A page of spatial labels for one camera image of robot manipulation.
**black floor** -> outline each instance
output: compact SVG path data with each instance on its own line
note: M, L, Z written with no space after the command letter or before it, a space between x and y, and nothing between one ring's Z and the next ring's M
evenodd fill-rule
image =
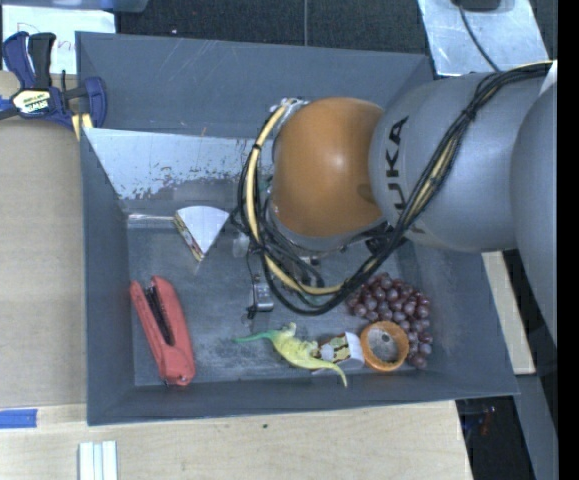
M530 0L547 53L558 57L558 0ZM142 13L116 13L118 32L426 53L416 0L150 0ZM1 47L0 11L0 47ZM514 251L506 260L528 331L541 325ZM542 372L557 429L555 347ZM475 480L534 480L513 399L458 401Z

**clamp handle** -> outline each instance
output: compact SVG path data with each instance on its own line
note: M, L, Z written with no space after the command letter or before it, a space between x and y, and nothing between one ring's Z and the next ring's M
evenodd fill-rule
M35 85L41 89L51 87L51 49L56 40L56 35L51 32L41 32L29 36L29 56L33 62L35 72Z
M2 44L2 58L7 69L16 75L21 89L31 89L36 83L33 68L27 57L28 37L29 33L23 30L9 36Z

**red case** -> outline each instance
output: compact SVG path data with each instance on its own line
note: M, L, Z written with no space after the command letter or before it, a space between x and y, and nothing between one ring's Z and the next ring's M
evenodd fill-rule
M182 306L176 290L169 281L160 276L152 276L151 284L161 303L162 316L173 340L171 345L162 336L144 289L138 281L131 282L129 288L131 300L158 365L160 377L167 384L186 386L196 375L196 366Z

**toy dinosaur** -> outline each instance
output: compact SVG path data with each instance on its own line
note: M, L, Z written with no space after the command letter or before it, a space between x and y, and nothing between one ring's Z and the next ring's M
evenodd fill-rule
M271 341L278 353L292 365L309 370L317 370L319 368L334 370L342 378L344 386L347 387L347 377L337 364L313 356L313 352L318 348L318 343L315 341L301 341L295 335L296 324L292 322L280 330L272 329L258 332L244 338L235 338L234 341L243 343L266 338Z

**black cable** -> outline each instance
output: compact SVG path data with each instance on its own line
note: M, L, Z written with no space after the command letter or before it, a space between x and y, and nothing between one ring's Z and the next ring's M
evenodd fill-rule
M469 33L469 36L471 37L471 40L473 41L473 44L475 45L476 48L478 48L480 55L482 55L484 57L484 59L487 61L487 64L489 64L493 68L494 71L500 72L501 70L498 67L498 64L496 64L493 61L493 59L485 51L485 49L482 46L482 44L480 43L480 41L478 41L476 34L474 34L473 29L471 28L471 25L469 25L469 22L467 21L467 16L465 16L465 10L462 7L462 5L459 5L458 9L460 10L460 17L462 18L462 22L464 23L465 28L467 29L467 32Z
M284 260L288 259L294 262L295 265L298 266L299 270L303 271L303 273L304 270L300 268L300 265L309 271L311 271L313 268L311 265L308 265L302 261L302 259L292 250L291 243L285 237L280 239L279 237L281 235L275 234L277 230L273 228L273 224L267 223L266 203L268 203L268 200L264 205L261 205L257 177L254 179L254 207L256 219L259 225L258 241L256 241L253 237L250 224L247 222L246 215L244 214L245 212L242 208L246 199L245 194L243 193L244 183L242 178L248 171L248 166L252 159L252 155L250 153L247 161L245 162L243 174L238 185L238 200L239 206L241 207L240 213L241 218L243 219L242 224L244 232L255 243L255 245L258 247L258 250L264 253L261 257L262 267L272 293L280 300L282 304L287 306L290 310L302 315L321 315L330 311L338 304L343 302L363 283L367 282L368 279L377 271L377 269L380 268L382 263L396 250L396 248L402 245L404 242L404 236L408 229L415 223L417 218L428 206L433 197L441 189L451 168L453 167L464 133L467 130L469 124L474 119L476 119L478 111L484 105L486 105L495 96L495 94L497 94L498 91L502 89L502 87L517 81L544 76L546 75L548 66L550 65L550 62L545 62L528 66L521 66L519 68L505 72L492 73L485 76L478 83L471 102L449 126L445 132L445 135L432 154L431 159L421 173L413 191L405 203L405 207L401 212L398 221L391 229L391 232L389 234L385 234L385 246L377 253L370 254L369 257L356 270L356 272L342 283L340 289L337 292L330 295L312 296L314 298L318 298L319 300L321 300L322 297L328 296L329 298L325 302L314 302L300 291L293 291L293 294L297 296L303 302L303 304L309 306L312 309L298 307L293 302L288 300L288 298L276 285L277 281L265 261L264 255L266 254L270 260L273 261L288 278L296 282L296 284L300 284L300 281L298 281L295 276L288 272L287 269L283 266ZM437 171L436 176L432 176L434 171Z

